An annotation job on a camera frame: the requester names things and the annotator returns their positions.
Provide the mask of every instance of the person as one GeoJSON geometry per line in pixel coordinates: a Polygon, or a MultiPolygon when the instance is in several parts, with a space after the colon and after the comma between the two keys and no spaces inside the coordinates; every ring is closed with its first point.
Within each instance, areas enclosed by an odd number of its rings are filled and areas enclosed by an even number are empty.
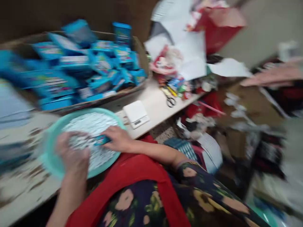
{"type": "Polygon", "coordinates": [[[56,150],[65,166],[47,227],[269,226],[197,162],[171,147],[132,140],[111,126],[104,146],[121,152],[87,197],[89,149],[72,150],[64,132],[56,150]]]}

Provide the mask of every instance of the dark floral clothing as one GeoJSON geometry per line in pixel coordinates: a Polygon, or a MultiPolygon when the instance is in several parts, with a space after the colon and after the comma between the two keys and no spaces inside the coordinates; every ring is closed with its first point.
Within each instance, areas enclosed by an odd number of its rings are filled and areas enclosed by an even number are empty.
{"type": "MultiPolygon", "coordinates": [[[[198,163],[182,163],[168,174],[191,226],[268,226],[198,163]]],[[[144,180],[117,192],[98,226],[169,226],[157,184],[144,180]]]]}

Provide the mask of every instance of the teal plastic basin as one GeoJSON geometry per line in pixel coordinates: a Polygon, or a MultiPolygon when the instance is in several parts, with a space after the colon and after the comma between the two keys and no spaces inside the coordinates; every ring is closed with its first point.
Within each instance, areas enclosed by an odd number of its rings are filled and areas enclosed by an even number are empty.
{"type": "MultiPolygon", "coordinates": [[[[95,112],[103,113],[103,114],[111,116],[118,122],[119,126],[122,129],[126,130],[122,121],[113,112],[106,110],[106,109],[102,109],[102,108],[91,108],[91,109],[78,110],[78,111],[75,111],[73,113],[70,113],[68,115],[61,117],[50,128],[48,128],[46,130],[45,141],[44,141],[44,146],[43,146],[44,152],[40,157],[46,170],[48,170],[51,174],[53,174],[57,178],[63,179],[63,177],[65,175],[65,170],[64,170],[64,165],[62,163],[62,160],[56,154],[56,151],[55,151],[57,137],[61,134],[63,127],[65,125],[67,125],[73,118],[76,118],[83,114],[95,113],[95,112]]],[[[116,161],[116,159],[119,157],[119,155],[120,155],[120,152],[116,152],[114,154],[114,156],[110,160],[108,160],[108,162],[91,170],[88,173],[87,178],[91,178],[91,177],[94,177],[94,176],[102,173],[104,170],[106,170],[108,167],[110,167],[116,161]]]]}

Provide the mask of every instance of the wall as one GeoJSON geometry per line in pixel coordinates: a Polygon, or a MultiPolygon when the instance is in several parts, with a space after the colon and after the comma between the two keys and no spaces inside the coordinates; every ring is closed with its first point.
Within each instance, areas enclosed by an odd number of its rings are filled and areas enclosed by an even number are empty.
{"type": "MultiPolygon", "coordinates": [[[[237,0],[227,2],[234,5],[237,0]]],[[[295,40],[303,45],[302,0],[249,0],[241,12],[248,27],[220,51],[222,56],[251,68],[275,54],[279,42],[295,40]]]]}

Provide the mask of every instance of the red scarf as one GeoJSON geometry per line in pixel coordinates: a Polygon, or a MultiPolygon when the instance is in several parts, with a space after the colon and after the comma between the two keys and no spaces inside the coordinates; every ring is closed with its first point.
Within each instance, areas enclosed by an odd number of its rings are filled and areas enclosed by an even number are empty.
{"type": "Polygon", "coordinates": [[[67,227],[95,227],[110,198],[126,186],[142,180],[157,182],[158,192],[170,226],[190,227],[190,222],[163,167],[146,155],[121,154],[105,180],[70,215],[67,227]]]}

